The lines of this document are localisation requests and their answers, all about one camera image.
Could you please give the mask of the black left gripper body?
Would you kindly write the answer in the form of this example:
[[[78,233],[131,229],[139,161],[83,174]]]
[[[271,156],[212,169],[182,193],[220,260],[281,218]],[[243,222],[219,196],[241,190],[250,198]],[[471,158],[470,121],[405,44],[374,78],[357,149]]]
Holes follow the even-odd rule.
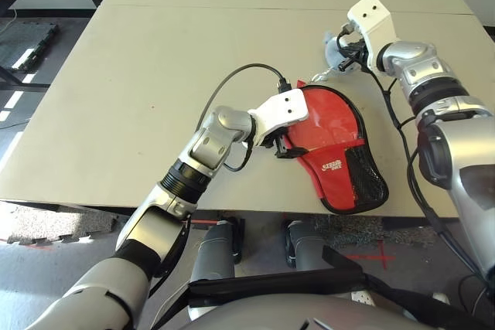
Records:
[[[274,130],[264,138],[265,148],[275,148],[276,158],[287,158],[288,150],[285,146],[284,137],[287,134],[287,130]]]

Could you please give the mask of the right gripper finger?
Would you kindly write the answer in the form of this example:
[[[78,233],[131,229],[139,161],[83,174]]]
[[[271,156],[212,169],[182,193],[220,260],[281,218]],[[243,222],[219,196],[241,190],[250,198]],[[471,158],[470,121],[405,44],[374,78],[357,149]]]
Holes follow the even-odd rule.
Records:
[[[361,65],[358,61],[351,58],[346,58],[341,63],[339,63],[339,71],[341,73],[351,73],[356,70],[360,70]]]

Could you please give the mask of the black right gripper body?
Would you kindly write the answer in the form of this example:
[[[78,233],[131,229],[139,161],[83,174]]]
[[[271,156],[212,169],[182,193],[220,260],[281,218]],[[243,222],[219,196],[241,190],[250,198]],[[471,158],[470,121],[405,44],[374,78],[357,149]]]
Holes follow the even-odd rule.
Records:
[[[346,58],[356,60],[361,65],[360,70],[367,72],[367,46],[364,41],[349,43],[341,48],[341,54]]]

